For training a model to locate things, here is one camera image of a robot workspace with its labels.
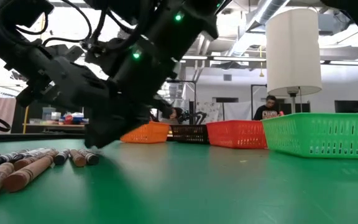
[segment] white lampshade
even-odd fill
[[[271,18],[266,25],[267,92],[289,96],[321,90],[318,15],[309,9],[293,9]]]

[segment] orange plastic basket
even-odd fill
[[[167,140],[169,124],[150,122],[121,137],[127,143],[159,143]]]
[[[261,121],[218,121],[206,127],[211,145],[234,149],[267,148]]]

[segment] green plastic basket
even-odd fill
[[[358,159],[358,114],[297,113],[262,122],[271,150],[302,157]]]

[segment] black t-shirt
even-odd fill
[[[260,121],[262,119],[267,118],[274,118],[278,116],[278,110],[275,108],[268,108],[267,106],[263,105],[260,106],[255,113],[254,120]]]

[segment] green tabletop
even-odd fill
[[[0,152],[83,148],[80,140],[0,143]],[[358,160],[166,143],[103,149],[99,165],[49,168],[0,191],[0,224],[358,223]]]

